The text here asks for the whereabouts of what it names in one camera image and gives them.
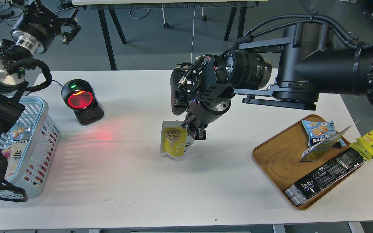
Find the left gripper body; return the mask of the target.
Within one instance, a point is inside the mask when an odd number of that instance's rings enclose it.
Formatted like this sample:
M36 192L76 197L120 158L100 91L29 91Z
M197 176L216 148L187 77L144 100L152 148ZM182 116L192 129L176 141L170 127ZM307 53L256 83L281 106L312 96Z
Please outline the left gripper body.
M55 13L41 4L25 5L23 11L11 30L12 38L17 41L21 36L26 36L37 45L36 53L45 53L55 36L61 33L63 23Z

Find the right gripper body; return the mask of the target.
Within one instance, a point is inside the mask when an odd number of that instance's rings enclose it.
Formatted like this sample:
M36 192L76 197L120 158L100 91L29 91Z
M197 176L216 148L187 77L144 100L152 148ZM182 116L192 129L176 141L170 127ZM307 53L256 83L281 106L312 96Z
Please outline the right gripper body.
M231 100L202 101L193 99L188 104L186 123L189 127L207 127L207 125L225 114L231 107Z

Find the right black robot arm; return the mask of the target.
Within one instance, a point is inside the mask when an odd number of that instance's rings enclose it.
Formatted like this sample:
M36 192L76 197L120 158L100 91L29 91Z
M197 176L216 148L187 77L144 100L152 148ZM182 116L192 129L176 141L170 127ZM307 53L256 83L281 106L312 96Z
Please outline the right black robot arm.
M170 81L172 113L186 112L182 127L204 140L235 95L247 104L315 110L320 93L350 94L373 106L373 43L324 15L280 15L220 55L181 63Z

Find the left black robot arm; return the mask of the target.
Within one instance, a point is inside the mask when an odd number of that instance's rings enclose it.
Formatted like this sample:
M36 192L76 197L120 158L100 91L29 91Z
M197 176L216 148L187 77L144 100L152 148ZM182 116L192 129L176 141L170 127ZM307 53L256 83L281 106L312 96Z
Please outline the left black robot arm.
M74 19L60 18L39 0L9 0L23 15L0 40L0 200L26 202L42 192L60 139L48 104L25 92L52 83L50 69L35 53L45 53L56 36L68 44L80 31Z

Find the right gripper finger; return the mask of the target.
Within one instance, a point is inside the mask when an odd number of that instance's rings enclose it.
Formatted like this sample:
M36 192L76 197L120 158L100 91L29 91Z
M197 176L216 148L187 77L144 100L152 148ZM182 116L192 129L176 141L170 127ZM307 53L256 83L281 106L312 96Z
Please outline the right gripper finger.
M206 130L204 128L198 128L195 125L187 125L187 131L194 140L206 140Z
M194 120L194 115L193 114L187 114L185 116L185 120L183 121L181 127L182 128L188 128L188 125L190 124L191 121Z

